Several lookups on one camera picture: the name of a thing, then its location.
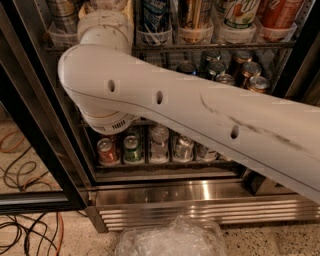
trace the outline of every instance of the beer can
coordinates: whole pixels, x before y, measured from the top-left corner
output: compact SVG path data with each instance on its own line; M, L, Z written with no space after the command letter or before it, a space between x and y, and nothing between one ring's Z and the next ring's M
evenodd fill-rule
M150 162L165 163L169 160L168 140L169 129L157 124L149 128L150 132Z
M71 0L46 0L57 29L66 33L77 33L79 21L77 8Z
M274 29L290 28L304 0L269 0L262 26Z
M217 75L216 81L222 84L235 85L234 77L226 73Z
M177 72L183 73L186 75L197 75L197 66L192 61L183 61L179 63L177 67Z
M175 141L174 156L182 161L189 160L193 156L193 146L193 140L184 135L179 135Z
M210 162L218 158L218 153L202 144L196 143L197 160Z
M246 89L254 92L267 93L269 88L268 79L262 76L253 76L246 83Z
M259 63L250 61L243 63L240 75L236 80L236 84L240 88L245 88L247 81L253 77L261 74L261 66Z
M213 0L178 0L178 22L183 29L207 29L210 22ZM185 38L189 43L197 43L204 38Z
M232 54L227 73L237 79L243 63L252 61L252 53L247 50L237 50Z
M227 71L227 65L222 60L214 60L209 63L206 73L206 79L215 81L217 75Z
M208 65L213 60L221 60L221 52L219 50L208 50L201 54L199 64L199 77L205 78Z
M140 25L143 32L161 33L169 29L169 0L142 0Z
M119 154L112 140L104 138L98 141L97 151L102 165L112 165L119 161Z
M135 164L142 160L142 152L139 139L134 135L125 137L123 141L124 161L126 163Z

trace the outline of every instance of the plastic bag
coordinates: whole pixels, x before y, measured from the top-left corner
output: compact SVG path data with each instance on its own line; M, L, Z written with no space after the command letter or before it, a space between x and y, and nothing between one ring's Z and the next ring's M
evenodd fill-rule
M167 227L125 230L115 256L225 256L220 227L179 216Z

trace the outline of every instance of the refrigerator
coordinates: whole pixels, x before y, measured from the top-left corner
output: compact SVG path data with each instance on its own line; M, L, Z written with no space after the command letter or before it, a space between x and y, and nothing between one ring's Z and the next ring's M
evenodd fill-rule
M208 162L197 161L197 151L190 161L174 161L172 140L180 130L170 129L168 161L152 162L150 127L155 123L143 117L130 126L140 129L143 161L125 162L121 145L126 129L118 135L119 164L102 164L97 144L105 136L86 122L59 80L58 61L72 40L67 45L54 44L50 33L54 17L48 2L0 2L0 101L59 188L0 193L1 214L84 209L97 232L165 224L177 215L219 224L320 218L320 206L314 200L223 152ZM132 2L135 30L130 54L137 59L176 71L184 61L199 66L206 50L219 50L226 64L236 50L249 50L270 82L268 94L319 106L319 1L304 1L295 19L296 29L285 42L259 41L253 35L250 42L226 43L210 37L201 44L179 41L176 3L171 2L173 33L161 46L141 43L139 4ZM211 22L217 31L219 24Z

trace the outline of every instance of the floor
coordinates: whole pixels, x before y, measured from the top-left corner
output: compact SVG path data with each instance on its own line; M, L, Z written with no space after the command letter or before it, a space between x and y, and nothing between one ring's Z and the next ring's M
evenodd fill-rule
M120 233L110 232L98 234L88 218L79 212L62 212L64 223L63 243L60 256L112 256L119 242ZM39 214L27 215L37 218ZM0 216L0 225L8 221L8 217ZM33 222L18 217L21 224L28 227ZM46 236L51 239L56 229L55 213L43 217L47 223ZM319 256L320 255L320 222L282 222L257 225L227 225L221 226L228 256ZM42 224L37 224L35 230L44 232ZM58 230L55 244L58 244ZM0 232L1 245L10 244L16 235L13 226ZM19 242L4 255L24 254L25 234ZM30 255L37 255L40 237L32 234ZM43 241L38 255L47 255L49 243ZM55 255L51 248L49 255Z
M3 129L1 129L0 125L1 139L5 136L4 134L14 131L16 128L12 123L10 125L7 123L5 126L10 129L6 130L3 127ZM6 148L6 143L13 145L17 140L19 141L18 134L0 143L1 148ZM27 148L28 142L24 141L21 147L19 150ZM20 154L21 151L13 151L10 154L0 152L0 167L4 170L7 169L11 160ZM41 160L37 158L33 150L30 150L25 157L27 160L37 162L37 168L33 174L35 177L45 172L45 166ZM18 162L17 165L12 167L10 172L19 172L21 166L23 166L23 163ZM32 164L27 167L29 169L23 169L21 173L27 172L30 168L32 169ZM3 173L0 176L1 193L18 192L17 188L6 187L5 184L2 183ZM27 184L28 181L29 178L27 176L21 177L20 185ZM40 181L42 182L30 186L29 189L34 191L44 191L48 189L59 190L59 187L56 187L56 183L50 174L47 174L45 179ZM46 223L47 231L45 236L49 240L52 240L56 233L54 240L56 247L59 247L59 239L63 230L60 256L114 255L115 248L119 243L120 233L110 232L98 234L89 219L84 217L83 214L83 212L62 212L61 219L63 221L63 229L60 219L56 232L57 216L59 215L49 213L43 216L41 219L41 221L43 221L42 223L34 226L34 230L43 234L45 232L44 223ZM6 252L4 252L7 248L6 246L12 244L12 242L15 241L16 235L19 233L17 233L17 225L14 223L12 216L10 216L11 219L8 216L0 216L0 254L10 256L25 255L24 242L26 232L28 232L34 223L34 220L28 218L37 219L39 216L41 215L29 214L16 217L19 225L23 225L20 227L25 228L19 229L22 231L20 239ZM320 256L320 221L224 225L221 226L221 230L226 244L226 253L229 256ZM56 250L52 246L50 247L50 243L47 240L43 239L41 242L41 236L31 233L30 238L29 255L56 255Z

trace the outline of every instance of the can label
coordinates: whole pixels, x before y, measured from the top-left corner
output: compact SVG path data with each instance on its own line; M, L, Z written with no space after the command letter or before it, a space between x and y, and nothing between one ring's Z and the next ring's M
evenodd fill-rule
M180 27L188 29L206 29L212 9L211 0L179 0L178 19Z
M270 0L262 18L268 28L290 28L304 0Z
M168 31L169 4L167 0L143 0L141 5L141 26L144 32Z
M224 16L224 24L235 29L249 28L256 16L260 0L230 0Z
M136 136L130 135L124 139L124 160L139 162L142 158L141 144Z

